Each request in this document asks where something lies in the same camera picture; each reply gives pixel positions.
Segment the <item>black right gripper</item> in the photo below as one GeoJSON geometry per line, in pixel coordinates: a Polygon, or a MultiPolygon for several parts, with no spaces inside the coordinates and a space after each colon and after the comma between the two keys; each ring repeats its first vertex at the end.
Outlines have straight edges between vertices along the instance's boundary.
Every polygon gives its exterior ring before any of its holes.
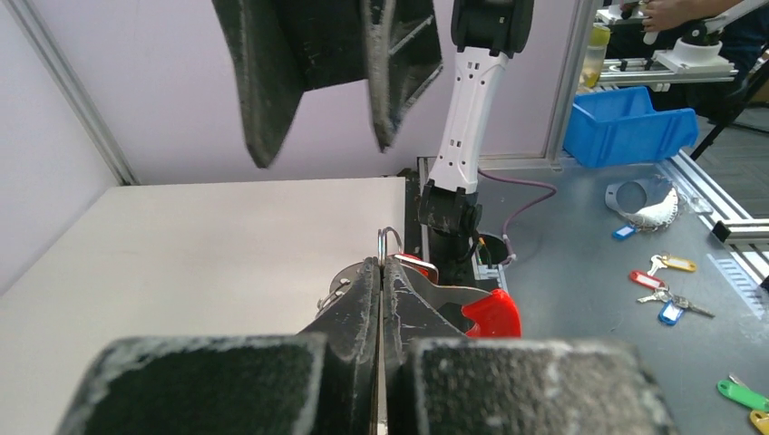
{"type": "Polygon", "coordinates": [[[246,149],[260,169],[277,158],[304,83],[313,91],[366,76],[377,146],[385,151],[443,68],[429,0],[212,4],[234,67],[246,149]]]}

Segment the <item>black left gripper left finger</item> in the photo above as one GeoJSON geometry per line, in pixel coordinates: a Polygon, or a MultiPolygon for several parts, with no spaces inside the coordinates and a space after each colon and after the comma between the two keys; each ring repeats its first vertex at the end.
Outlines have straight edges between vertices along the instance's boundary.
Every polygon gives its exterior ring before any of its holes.
{"type": "Polygon", "coordinates": [[[134,336],[86,370],[61,434],[374,434],[381,269],[299,333],[134,336]]]}

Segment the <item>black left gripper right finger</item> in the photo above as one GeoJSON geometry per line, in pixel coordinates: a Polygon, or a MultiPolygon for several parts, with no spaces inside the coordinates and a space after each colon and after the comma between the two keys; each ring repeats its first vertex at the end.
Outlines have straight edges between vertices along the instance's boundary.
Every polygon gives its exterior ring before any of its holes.
{"type": "Polygon", "coordinates": [[[675,434],[637,350],[600,339],[382,342],[392,434],[675,434]]]}

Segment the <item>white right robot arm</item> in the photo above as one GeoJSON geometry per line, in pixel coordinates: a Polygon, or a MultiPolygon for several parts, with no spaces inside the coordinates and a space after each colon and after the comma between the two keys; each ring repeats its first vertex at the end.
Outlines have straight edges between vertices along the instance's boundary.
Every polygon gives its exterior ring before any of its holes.
{"type": "MultiPolygon", "coordinates": [[[[266,169],[306,92],[366,81],[380,150],[443,68],[430,1],[217,1],[234,67],[245,146],[266,169]]],[[[455,1],[453,89],[419,222],[432,260],[460,263],[479,244],[479,156],[494,94],[531,31],[531,1],[455,1]]]]}

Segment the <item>person's hand in background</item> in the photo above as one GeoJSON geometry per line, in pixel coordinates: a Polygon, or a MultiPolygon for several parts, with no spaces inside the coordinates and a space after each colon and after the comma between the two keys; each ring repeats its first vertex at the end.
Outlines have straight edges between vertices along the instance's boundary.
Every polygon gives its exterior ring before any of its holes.
{"type": "Polygon", "coordinates": [[[673,29],[690,20],[692,2],[685,0],[648,1],[642,22],[647,33],[673,29]]]}

